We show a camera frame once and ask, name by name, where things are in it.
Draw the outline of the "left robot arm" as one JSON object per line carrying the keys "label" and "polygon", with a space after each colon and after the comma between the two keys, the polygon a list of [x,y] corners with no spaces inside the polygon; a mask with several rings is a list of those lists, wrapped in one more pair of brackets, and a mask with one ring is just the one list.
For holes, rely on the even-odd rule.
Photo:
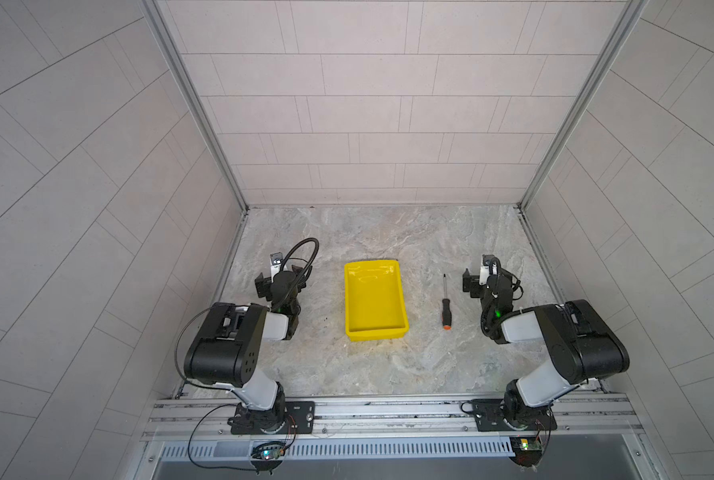
{"label": "left robot arm", "polygon": [[264,341],[293,338],[301,312],[297,295],[307,279],[308,271],[298,267],[259,275],[257,294],[272,305],[215,303],[185,354],[187,380],[239,399],[228,421],[234,435],[312,432],[314,403],[287,401],[281,383],[257,368]]}

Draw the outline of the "aluminium mounting rail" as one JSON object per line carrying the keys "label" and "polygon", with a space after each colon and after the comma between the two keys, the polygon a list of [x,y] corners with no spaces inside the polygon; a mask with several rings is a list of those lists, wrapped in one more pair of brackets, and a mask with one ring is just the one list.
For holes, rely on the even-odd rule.
{"label": "aluminium mounting rail", "polygon": [[227,421],[236,403],[229,399],[156,402],[142,439],[164,459],[205,463],[250,460],[254,446],[287,444],[282,461],[422,458],[511,458],[510,437],[537,437],[544,453],[580,438],[595,453],[645,453],[643,429],[624,394],[576,392],[550,408],[554,431],[478,432],[461,405],[482,394],[295,398],[313,401],[311,434],[233,435]]}

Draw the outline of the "left controller board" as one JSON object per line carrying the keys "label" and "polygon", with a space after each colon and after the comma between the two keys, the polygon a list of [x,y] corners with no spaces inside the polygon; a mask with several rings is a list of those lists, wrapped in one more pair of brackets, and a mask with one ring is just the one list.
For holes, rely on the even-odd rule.
{"label": "left controller board", "polygon": [[270,441],[254,446],[250,457],[259,461],[277,461],[285,455],[286,450],[285,442]]}

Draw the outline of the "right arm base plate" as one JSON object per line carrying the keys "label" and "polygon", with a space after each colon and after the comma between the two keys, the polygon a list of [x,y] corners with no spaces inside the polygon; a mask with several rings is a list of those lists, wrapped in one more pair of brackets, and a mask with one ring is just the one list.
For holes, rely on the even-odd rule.
{"label": "right arm base plate", "polygon": [[461,405],[461,411],[471,416],[478,432],[554,431],[556,420],[549,406],[527,407],[520,401],[474,399]]}

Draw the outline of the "controller board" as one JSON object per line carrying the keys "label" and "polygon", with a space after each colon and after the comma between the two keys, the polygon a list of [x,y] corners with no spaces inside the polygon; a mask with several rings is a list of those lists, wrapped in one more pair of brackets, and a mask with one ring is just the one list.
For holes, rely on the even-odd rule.
{"label": "controller board", "polygon": [[250,457],[259,461],[277,461],[285,455],[286,450],[285,442],[270,441],[254,446]]}
{"label": "controller board", "polygon": [[543,457],[544,447],[537,437],[510,437],[514,456],[510,460],[521,467],[534,467]]}

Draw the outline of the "yellow plastic bin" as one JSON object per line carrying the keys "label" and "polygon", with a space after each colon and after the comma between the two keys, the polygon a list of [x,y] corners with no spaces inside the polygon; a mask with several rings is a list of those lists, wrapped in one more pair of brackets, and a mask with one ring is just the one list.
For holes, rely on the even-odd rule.
{"label": "yellow plastic bin", "polygon": [[402,338],[409,331],[397,260],[344,266],[345,331],[352,342]]}

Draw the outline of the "black orange handled screwdriver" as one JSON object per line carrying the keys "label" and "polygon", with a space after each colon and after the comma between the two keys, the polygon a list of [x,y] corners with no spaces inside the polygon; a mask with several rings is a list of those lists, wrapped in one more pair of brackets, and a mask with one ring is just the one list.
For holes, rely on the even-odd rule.
{"label": "black orange handled screwdriver", "polygon": [[447,275],[443,275],[443,298],[441,301],[441,323],[445,330],[450,330],[452,328],[452,312],[451,303],[448,295],[448,280]]}

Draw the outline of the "right aluminium corner profile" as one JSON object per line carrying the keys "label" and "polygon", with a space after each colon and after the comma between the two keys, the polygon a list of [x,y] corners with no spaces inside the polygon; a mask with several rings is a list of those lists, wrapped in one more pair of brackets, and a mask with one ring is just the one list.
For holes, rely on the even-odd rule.
{"label": "right aluminium corner profile", "polygon": [[554,136],[546,154],[539,164],[536,174],[529,184],[525,194],[518,203],[521,212],[526,212],[538,193],[542,183],[559,157],[566,142],[570,138],[582,115],[588,108],[589,103],[594,98],[596,91],[602,84],[607,72],[613,65],[619,51],[630,35],[642,10],[647,5],[647,0],[629,0],[625,3],[616,23],[606,39],[603,48],[597,56],[589,74],[587,75],[582,88],[576,96],[571,108],[561,124],[560,129]]}

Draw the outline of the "right controller board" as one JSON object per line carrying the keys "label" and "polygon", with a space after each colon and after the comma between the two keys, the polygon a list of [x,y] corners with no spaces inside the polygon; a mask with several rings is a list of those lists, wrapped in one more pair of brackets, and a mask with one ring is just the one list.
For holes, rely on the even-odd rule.
{"label": "right controller board", "polygon": [[543,457],[544,447],[537,437],[510,437],[514,456],[510,460],[521,467],[534,467]]}

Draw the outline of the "aluminium corner profile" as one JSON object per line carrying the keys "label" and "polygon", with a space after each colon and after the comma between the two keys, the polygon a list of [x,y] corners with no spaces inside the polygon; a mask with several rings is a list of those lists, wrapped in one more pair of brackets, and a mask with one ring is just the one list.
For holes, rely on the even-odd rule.
{"label": "aluminium corner profile", "polygon": [[596,91],[602,84],[607,72],[613,65],[619,51],[630,35],[642,10],[647,5],[647,0],[629,0],[625,3],[616,23],[606,39],[603,48],[597,56],[589,74],[587,75],[582,88],[576,96],[571,108],[561,124],[560,129],[554,136],[546,154],[539,164],[536,174],[529,184],[525,194],[518,203],[521,212],[526,212],[538,193],[542,183],[559,157],[566,142],[570,138],[582,115],[588,108],[589,103],[594,98]]}
{"label": "aluminium corner profile", "polygon": [[207,148],[219,165],[219,168],[222,171],[222,174],[225,177],[243,214],[247,215],[249,206],[242,194],[241,188],[235,176],[231,172],[228,159],[220,145],[214,129],[212,128],[207,111],[189,76],[186,64],[178,51],[174,38],[166,25],[162,10],[160,9],[158,3],[153,0],[143,0],[141,4],[144,17],[150,25],[154,38],[170,67],[175,83],[193,115],[196,126],[206,142]]}

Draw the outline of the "left aluminium corner profile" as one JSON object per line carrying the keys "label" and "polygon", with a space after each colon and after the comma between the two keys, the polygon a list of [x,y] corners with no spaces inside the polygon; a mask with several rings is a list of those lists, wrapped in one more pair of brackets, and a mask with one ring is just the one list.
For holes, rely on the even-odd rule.
{"label": "left aluminium corner profile", "polygon": [[222,171],[222,174],[225,177],[243,214],[247,215],[249,206],[242,194],[241,188],[235,176],[231,172],[228,159],[220,145],[214,129],[212,128],[207,111],[189,76],[186,64],[178,51],[174,38],[166,25],[162,10],[160,9],[158,3],[153,0],[143,0],[141,4],[144,17],[150,25],[154,38],[170,67],[175,83],[193,115],[196,126],[206,142],[207,148],[219,165],[219,168]]}

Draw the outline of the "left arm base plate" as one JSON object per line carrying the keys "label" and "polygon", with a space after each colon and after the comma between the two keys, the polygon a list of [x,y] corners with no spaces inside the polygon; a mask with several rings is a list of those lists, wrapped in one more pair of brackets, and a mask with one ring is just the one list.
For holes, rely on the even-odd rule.
{"label": "left arm base plate", "polygon": [[313,401],[285,401],[264,411],[238,405],[227,423],[233,435],[311,434],[315,407]]}

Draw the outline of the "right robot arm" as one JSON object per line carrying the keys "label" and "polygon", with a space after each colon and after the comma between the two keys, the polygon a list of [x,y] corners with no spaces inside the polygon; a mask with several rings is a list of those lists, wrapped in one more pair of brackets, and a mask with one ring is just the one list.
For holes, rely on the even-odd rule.
{"label": "right robot arm", "polygon": [[478,275],[462,274],[462,291],[480,300],[482,333],[499,345],[541,340],[549,359],[530,373],[511,380],[498,407],[479,401],[471,412],[512,430],[556,427],[549,410],[554,401],[590,379],[623,373],[630,366],[623,343],[586,300],[516,309],[520,282],[497,266],[497,259]]}

